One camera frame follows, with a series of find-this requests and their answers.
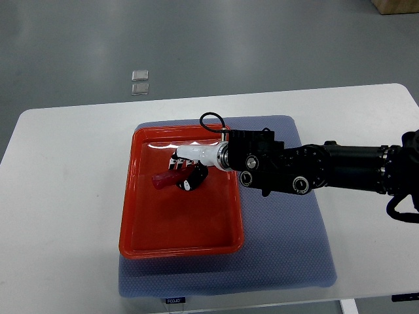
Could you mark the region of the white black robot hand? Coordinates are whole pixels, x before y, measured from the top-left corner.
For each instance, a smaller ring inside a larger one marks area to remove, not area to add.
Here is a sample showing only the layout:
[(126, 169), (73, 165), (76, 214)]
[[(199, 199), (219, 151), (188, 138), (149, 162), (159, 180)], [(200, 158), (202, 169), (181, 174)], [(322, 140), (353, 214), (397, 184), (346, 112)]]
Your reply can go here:
[(229, 171), (228, 164), (228, 143), (218, 143), (216, 145), (181, 145), (177, 147), (175, 153), (170, 157), (168, 164), (169, 170), (181, 169), (185, 162), (185, 167), (190, 167), (194, 161), (196, 164), (192, 172), (193, 177), (179, 181), (176, 186), (181, 190), (190, 192), (200, 186), (208, 176), (208, 167), (216, 167), (221, 171)]

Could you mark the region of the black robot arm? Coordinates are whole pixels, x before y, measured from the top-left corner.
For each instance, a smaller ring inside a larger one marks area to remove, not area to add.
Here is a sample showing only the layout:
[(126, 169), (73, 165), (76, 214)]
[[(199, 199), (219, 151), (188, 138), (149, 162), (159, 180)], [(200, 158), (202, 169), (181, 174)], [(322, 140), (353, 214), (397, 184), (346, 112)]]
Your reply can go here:
[(271, 192), (305, 195), (324, 186), (388, 194), (386, 206), (394, 220), (418, 223), (418, 213), (400, 213), (396, 207), (407, 196), (418, 208), (418, 132), (403, 134), (401, 145), (380, 147), (323, 145), (286, 148), (275, 133), (228, 130), (222, 127), (217, 145), (181, 145), (172, 154), (168, 168), (192, 169), (177, 184), (183, 190), (197, 188), (209, 167), (237, 171), (246, 188), (258, 189), (264, 197)]

